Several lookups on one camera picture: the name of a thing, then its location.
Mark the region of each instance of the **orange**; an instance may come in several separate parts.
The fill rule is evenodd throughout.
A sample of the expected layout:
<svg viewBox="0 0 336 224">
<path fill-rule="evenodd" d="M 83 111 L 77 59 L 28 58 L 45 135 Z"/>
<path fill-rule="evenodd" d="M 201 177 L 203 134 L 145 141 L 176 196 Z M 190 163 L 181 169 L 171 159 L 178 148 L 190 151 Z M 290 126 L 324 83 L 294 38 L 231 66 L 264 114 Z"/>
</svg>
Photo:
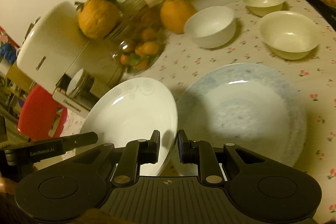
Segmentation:
<svg viewBox="0 0 336 224">
<path fill-rule="evenodd" d="M 142 52 L 146 55 L 155 55 L 159 52 L 159 45 L 153 41 L 145 42 L 142 45 Z"/>
<path fill-rule="evenodd" d="M 161 7 L 160 17 L 167 30 L 180 34 L 186 21 L 196 13 L 196 8 L 185 0 L 166 0 Z"/>
<path fill-rule="evenodd" d="M 122 63 L 124 66 L 127 66 L 129 64 L 129 56 L 126 54 L 122 54 L 120 56 L 120 63 Z"/>
<path fill-rule="evenodd" d="M 135 52 L 138 56 L 140 56 L 141 58 L 144 58 L 144 57 L 145 57 L 145 54 L 144 54 L 143 51 L 142 51 L 142 45 L 143 45 L 143 44 L 138 43 L 137 46 L 135 47 L 134 52 Z"/>
<path fill-rule="evenodd" d="M 89 38 L 104 38 L 119 19 L 119 9 L 107 0 L 88 0 L 78 13 L 79 28 Z"/>
<path fill-rule="evenodd" d="M 137 70 L 143 70 L 145 68 L 147 68 L 148 65 L 148 60 L 142 60 L 139 64 L 135 65 L 133 68 L 137 69 Z"/>
<path fill-rule="evenodd" d="M 135 41 L 129 38 L 126 38 L 123 42 L 121 42 L 120 47 L 124 52 L 131 53 L 135 49 Z"/>
<path fill-rule="evenodd" d="M 156 32 L 153 28 L 147 28 L 143 30 L 141 33 L 141 39 L 143 42 L 152 41 L 155 40 L 156 38 L 157 38 Z"/>
</svg>

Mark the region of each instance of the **crosshair logo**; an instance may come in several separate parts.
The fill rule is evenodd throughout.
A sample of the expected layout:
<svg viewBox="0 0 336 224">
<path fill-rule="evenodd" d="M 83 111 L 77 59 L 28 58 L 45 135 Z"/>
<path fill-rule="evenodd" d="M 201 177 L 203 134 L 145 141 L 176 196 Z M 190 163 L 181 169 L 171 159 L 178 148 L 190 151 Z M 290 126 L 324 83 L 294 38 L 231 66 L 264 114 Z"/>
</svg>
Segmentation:
<svg viewBox="0 0 336 224">
<path fill-rule="evenodd" d="M 166 185 L 170 185 L 173 183 L 173 181 L 171 181 L 170 179 L 166 179 L 163 183 Z"/>
</svg>

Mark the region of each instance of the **white appliance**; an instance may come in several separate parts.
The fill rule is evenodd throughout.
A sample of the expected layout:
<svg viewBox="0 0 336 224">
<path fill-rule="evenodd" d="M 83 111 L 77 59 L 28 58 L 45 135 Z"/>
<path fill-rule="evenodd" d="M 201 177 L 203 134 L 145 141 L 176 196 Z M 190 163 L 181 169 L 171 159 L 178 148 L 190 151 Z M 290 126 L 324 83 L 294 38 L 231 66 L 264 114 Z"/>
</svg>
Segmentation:
<svg viewBox="0 0 336 224">
<path fill-rule="evenodd" d="M 17 58 L 19 69 L 54 94 L 64 75 L 80 69 L 112 88 L 123 70 L 111 58 L 110 42 L 85 37 L 74 5 L 65 1 L 43 16 L 31 29 Z"/>
</svg>

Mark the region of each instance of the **blue patterned plate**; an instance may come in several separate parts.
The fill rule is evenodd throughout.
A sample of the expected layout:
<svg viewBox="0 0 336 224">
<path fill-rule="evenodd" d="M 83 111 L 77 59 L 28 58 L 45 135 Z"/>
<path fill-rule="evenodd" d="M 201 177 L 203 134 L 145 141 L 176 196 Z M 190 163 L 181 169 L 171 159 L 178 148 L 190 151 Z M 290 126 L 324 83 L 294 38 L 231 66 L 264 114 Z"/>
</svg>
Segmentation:
<svg viewBox="0 0 336 224">
<path fill-rule="evenodd" d="M 305 111 L 297 91 L 277 71 L 241 63 L 211 71 L 189 86 L 177 101 L 178 127 L 188 138 L 215 147 L 233 142 L 293 166 L 306 134 Z M 172 162 L 181 175 L 195 175 L 196 165 Z"/>
</svg>

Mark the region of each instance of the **blue object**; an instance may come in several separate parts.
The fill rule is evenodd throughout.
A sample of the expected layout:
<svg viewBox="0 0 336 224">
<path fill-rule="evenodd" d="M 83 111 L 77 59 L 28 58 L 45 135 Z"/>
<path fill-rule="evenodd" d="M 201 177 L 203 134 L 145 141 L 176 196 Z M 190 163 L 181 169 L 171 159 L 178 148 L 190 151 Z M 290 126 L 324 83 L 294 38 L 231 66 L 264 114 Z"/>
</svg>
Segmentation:
<svg viewBox="0 0 336 224">
<path fill-rule="evenodd" d="M 0 57 L 3 57 L 7 62 L 13 65 L 16 61 L 16 49 L 15 47 L 7 42 L 0 47 Z"/>
<path fill-rule="evenodd" d="M 23 107 L 23 105 L 25 104 L 25 102 L 21 99 L 18 99 L 18 103 L 20 107 Z"/>
</svg>

